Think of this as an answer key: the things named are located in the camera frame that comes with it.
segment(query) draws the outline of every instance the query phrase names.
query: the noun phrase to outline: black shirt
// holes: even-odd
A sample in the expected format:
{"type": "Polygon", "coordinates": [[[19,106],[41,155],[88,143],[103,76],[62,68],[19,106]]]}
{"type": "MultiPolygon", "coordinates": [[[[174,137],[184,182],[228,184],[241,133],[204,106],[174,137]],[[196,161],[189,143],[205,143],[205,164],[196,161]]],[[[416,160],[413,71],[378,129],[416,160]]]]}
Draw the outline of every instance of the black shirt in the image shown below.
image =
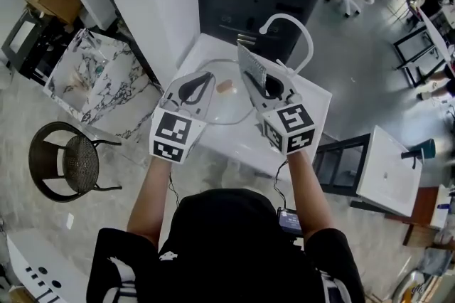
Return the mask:
{"type": "Polygon", "coordinates": [[[138,302],[192,296],[214,302],[325,302],[320,271],[340,280],[353,303],[365,301],[342,232],[320,230],[303,252],[290,242],[264,196],[244,189],[212,190],[181,201],[160,251],[144,237],[102,229],[87,302],[103,302],[108,290],[136,296],[138,302]],[[120,269],[132,276],[122,279],[117,266],[123,264],[120,269]]]}
{"type": "Polygon", "coordinates": [[[431,17],[441,9],[442,1],[443,0],[425,0],[425,2],[420,6],[420,9],[427,15],[427,17],[431,17]]]}

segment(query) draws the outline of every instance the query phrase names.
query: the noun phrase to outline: table leg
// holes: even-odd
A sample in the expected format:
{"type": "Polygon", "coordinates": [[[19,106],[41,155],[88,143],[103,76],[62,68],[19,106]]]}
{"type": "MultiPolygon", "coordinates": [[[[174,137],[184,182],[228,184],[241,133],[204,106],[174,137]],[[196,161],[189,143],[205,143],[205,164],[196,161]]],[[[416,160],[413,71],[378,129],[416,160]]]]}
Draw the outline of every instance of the table leg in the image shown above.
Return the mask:
{"type": "Polygon", "coordinates": [[[423,75],[420,71],[420,69],[417,69],[417,72],[419,73],[420,80],[415,84],[415,87],[419,87],[420,85],[425,84],[425,82],[433,75],[435,72],[443,65],[445,64],[445,60],[441,60],[433,69],[431,69],[426,75],[423,75]]]}
{"type": "Polygon", "coordinates": [[[434,48],[435,48],[434,44],[427,46],[424,50],[418,52],[412,58],[406,60],[403,64],[396,67],[395,70],[400,70],[400,69],[406,68],[408,66],[408,64],[418,61],[422,56],[424,56],[426,53],[432,51],[434,48]]]}
{"type": "Polygon", "coordinates": [[[325,193],[338,194],[340,196],[357,196],[357,187],[360,181],[360,176],[362,174],[363,167],[365,165],[365,158],[368,151],[368,145],[370,142],[370,134],[366,134],[359,137],[354,137],[352,139],[343,140],[340,142],[332,142],[330,144],[324,144],[318,147],[316,151],[316,158],[314,160],[314,171],[317,176],[319,176],[321,167],[324,163],[324,159],[327,153],[330,153],[331,156],[335,156],[335,160],[331,160],[327,164],[324,164],[326,168],[329,168],[330,177],[328,183],[321,184],[321,188],[325,193]],[[341,164],[341,159],[343,157],[343,152],[346,149],[354,149],[362,147],[362,152],[360,155],[360,160],[357,166],[357,170],[349,171],[349,174],[353,177],[353,184],[351,186],[337,185],[335,184],[336,178],[339,175],[339,167],[341,164]]]}
{"type": "Polygon", "coordinates": [[[400,67],[398,67],[397,69],[403,69],[406,73],[407,73],[407,76],[409,77],[409,79],[411,80],[411,83],[412,83],[412,87],[416,87],[417,84],[414,80],[414,77],[412,76],[411,74],[411,71],[409,70],[408,67],[406,67],[406,64],[410,63],[406,58],[405,56],[403,55],[402,51],[400,50],[400,45],[403,44],[404,42],[408,41],[409,39],[413,38],[414,36],[418,35],[419,33],[425,31],[427,29],[426,26],[422,26],[420,28],[418,28],[416,31],[413,31],[411,33],[408,33],[406,36],[404,36],[403,38],[401,38],[399,41],[397,41],[396,43],[393,43],[393,47],[395,48],[395,50],[397,51],[397,54],[398,54],[398,58],[400,59],[402,65],[400,67]]]}

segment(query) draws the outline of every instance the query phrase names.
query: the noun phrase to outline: gray floor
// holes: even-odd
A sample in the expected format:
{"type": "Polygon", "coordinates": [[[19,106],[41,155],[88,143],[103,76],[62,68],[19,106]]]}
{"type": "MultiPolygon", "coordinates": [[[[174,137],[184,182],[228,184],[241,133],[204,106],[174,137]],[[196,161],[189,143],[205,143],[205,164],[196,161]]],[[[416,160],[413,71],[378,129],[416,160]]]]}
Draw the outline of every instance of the gray floor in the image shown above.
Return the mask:
{"type": "MultiPolygon", "coordinates": [[[[435,139],[437,158],[426,162],[421,180],[421,186],[434,186],[449,180],[453,142],[447,111],[453,102],[450,97],[417,101],[418,92],[432,90],[434,85],[410,88],[405,74],[394,70],[400,61],[392,44],[410,28],[393,16],[403,1],[376,0],[372,6],[365,5],[361,15],[346,19],[341,1],[320,0],[307,24],[314,57],[300,74],[332,93],[324,132],[334,139],[370,133],[375,125],[406,146],[435,139]]],[[[418,37],[401,49],[410,57],[423,47],[418,37]]],[[[298,64],[305,56],[306,41],[301,38],[288,65],[298,64]]],[[[425,72],[437,63],[428,54],[416,64],[425,72]]]]}
{"type": "MultiPolygon", "coordinates": [[[[439,155],[424,168],[422,184],[446,181],[446,154],[451,147],[447,130],[448,105],[432,101],[417,103],[408,88],[391,42],[402,35],[403,25],[394,18],[385,1],[365,8],[357,18],[346,20],[336,3],[321,1],[309,22],[315,56],[302,75],[333,93],[325,132],[335,139],[368,133],[380,125],[404,144],[433,137],[439,155]]],[[[298,44],[290,63],[305,54],[298,44]]],[[[41,88],[14,75],[8,90],[0,92],[0,216],[9,230],[36,227],[84,273],[90,273],[97,231],[103,227],[124,229],[149,163],[148,134],[122,147],[100,147],[100,185],[122,185],[123,191],[92,192],[72,203],[54,203],[33,185],[28,171],[28,147],[36,131],[57,119],[74,122],[41,88]],[[72,228],[65,227],[68,214],[72,228]]],[[[84,129],[92,138],[96,130],[84,129]]],[[[262,192],[277,207],[281,200],[269,179],[236,161],[198,147],[183,166],[173,169],[180,197],[214,187],[248,187],[262,192]]],[[[292,206],[289,184],[280,183],[292,206]]],[[[379,297],[391,293],[398,276],[414,267],[421,249],[401,245],[406,226],[385,220],[382,214],[348,207],[348,198],[327,196],[336,225],[348,237],[365,290],[379,297]]],[[[166,239],[175,197],[168,193],[161,243],[166,239]]]]}

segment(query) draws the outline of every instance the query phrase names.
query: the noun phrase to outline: white desk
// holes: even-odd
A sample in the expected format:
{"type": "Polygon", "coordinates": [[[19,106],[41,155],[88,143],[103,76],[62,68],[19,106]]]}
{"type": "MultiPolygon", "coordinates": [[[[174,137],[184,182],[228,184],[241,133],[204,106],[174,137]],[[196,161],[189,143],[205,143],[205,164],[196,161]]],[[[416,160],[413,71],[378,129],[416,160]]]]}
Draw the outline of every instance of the white desk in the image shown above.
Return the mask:
{"type": "Polygon", "coordinates": [[[455,28],[455,6],[453,4],[443,5],[441,12],[443,13],[450,27],[455,28]]]}
{"type": "MultiPolygon", "coordinates": [[[[194,72],[204,60],[210,59],[237,59],[237,46],[204,33],[201,34],[174,79],[194,72]]],[[[268,68],[280,69],[277,64],[265,58],[257,56],[257,59],[268,68]]],[[[310,160],[313,160],[326,122],[332,94],[300,76],[296,76],[293,82],[297,92],[301,93],[303,104],[316,125],[313,143],[306,148],[310,160]]],[[[233,126],[208,125],[199,142],[204,147],[237,159],[270,176],[275,176],[285,157],[270,147],[268,140],[262,137],[256,128],[257,123],[254,111],[247,119],[233,126]]],[[[291,180],[287,166],[282,168],[279,178],[291,180]]]]}
{"type": "Polygon", "coordinates": [[[370,136],[357,194],[367,203],[411,216],[419,189],[422,163],[401,159],[408,150],[376,126],[370,136]]]}
{"type": "Polygon", "coordinates": [[[439,33],[438,29],[434,26],[432,21],[420,8],[419,14],[422,17],[425,26],[427,27],[428,35],[432,39],[434,46],[436,46],[436,48],[439,51],[439,54],[441,54],[445,61],[449,64],[451,56],[449,54],[449,49],[447,49],[446,41],[442,38],[441,34],[439,33]]]}

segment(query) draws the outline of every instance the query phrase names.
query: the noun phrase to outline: marble table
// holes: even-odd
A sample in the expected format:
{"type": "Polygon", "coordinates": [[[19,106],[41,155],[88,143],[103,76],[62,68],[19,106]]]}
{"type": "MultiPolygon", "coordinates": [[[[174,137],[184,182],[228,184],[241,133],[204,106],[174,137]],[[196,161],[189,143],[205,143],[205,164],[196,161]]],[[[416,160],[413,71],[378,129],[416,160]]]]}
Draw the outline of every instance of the marble table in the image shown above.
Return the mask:
{"type": "MultiPolygon", "coordinates": [[[[196,71],[201,63],[211,59],[237,59],[237,46],[204,33],[201,34],[174,79],[196,71]]],[[[281,69],[279,65],[265,58],[257,56],[257,59],[267,68],[281,69]]],[[[310,160],[313,160],[332,94],[298,75],[293,82],[296,90],[302,94],[303,104],[316,125],[313,142],[305,149],[310,160]]],[[[279,166],[285,160],[285,156],[271,148],[269,141],[261,135],[256,127],[257,123],[256,111],[254,111],[239,124],[208,125],[199,142],[204,147],[239,160],[243,164],[274,177],[279,166]]],[[[291,180],[287,165],[281,169],[279,178],[286,181],[291,180]]]]}
{"type": "Polygon", "coordinates": [[[161,97],[128,44],[87,29],[71,41],[43,91],[83,124],[124,139],[161,97]]]}

